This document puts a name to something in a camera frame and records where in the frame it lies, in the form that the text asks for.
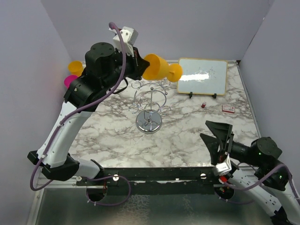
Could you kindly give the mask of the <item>yellow wine glass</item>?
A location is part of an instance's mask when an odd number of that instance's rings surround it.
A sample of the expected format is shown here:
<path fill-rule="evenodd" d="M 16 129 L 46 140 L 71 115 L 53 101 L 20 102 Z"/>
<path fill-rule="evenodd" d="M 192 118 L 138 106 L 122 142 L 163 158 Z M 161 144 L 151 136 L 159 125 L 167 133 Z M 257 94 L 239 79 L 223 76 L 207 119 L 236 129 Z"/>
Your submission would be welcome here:
<path fill-rule="evenodd" d="M 165 59 L 156 54 L 148 54 L 144 57 L 144 60 L 150 63 L 142 75 L 145 80 L 159 81 L 166 78 L 168 81 L 175 83 L 183 74 L 181 65 L 169 65 Z"/>
<path fill-rule="evenodd" d="M 68 70 L 71 75 L 76 75 L 77 77 L 80 77 L 83 72 L 83 64 L 80 61 L 72 61 L 68 65 Z"/>

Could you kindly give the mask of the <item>pink wine glass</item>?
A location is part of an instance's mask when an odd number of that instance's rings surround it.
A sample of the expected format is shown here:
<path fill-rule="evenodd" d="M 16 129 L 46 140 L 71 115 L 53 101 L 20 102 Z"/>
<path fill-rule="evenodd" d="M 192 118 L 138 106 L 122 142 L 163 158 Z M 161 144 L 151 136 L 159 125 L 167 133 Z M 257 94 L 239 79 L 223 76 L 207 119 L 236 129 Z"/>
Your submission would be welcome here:
<path fill-rule="evenodd" d="M 74 80 L 76 80 L 78 78 L 78 76 L 76 75 L 69 75 L 64 79 L 64 85 L 65 87 L 68 89 L 71 82 L 73 82 Z"/>

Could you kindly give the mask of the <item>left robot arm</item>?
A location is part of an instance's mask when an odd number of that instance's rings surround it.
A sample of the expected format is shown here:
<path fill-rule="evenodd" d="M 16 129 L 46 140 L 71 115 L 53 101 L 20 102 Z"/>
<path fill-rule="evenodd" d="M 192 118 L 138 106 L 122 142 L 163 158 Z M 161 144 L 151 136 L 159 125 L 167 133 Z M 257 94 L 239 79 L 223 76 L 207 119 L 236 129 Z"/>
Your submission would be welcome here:
<path fill-rule="evenodd" d="M 102 167 L 94 160 L 75 160 L 69 149 L 86 120 L 101 100 L 121 82 L 122 53 L 113 45 L 100 42 L 85 54 L 82 75 L 71 82 L 60 115 L 43 146 L 28 154 L 40 165 L 49 180 L 66 181 L 73 176 L 87 177 L 93 185 L 103 181 Z"/>

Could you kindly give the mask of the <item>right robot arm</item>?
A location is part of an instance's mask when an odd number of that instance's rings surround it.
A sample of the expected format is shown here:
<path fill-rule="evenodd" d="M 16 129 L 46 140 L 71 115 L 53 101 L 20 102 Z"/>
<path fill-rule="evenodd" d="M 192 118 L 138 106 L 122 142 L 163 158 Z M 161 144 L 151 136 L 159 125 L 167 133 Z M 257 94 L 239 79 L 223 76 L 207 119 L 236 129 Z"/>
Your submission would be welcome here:
<path fill-rule="evenodd" d="M 209 153 L 216 180 L 245 192 L 269 215 L 274 225 L 300 223 L 300 195 L 288 167 L 279 161 L 282 150 L 270 137 L 250 146 L 233 140 L 232 125 L 206 121 L 212 136 L 200 134 Z"/>

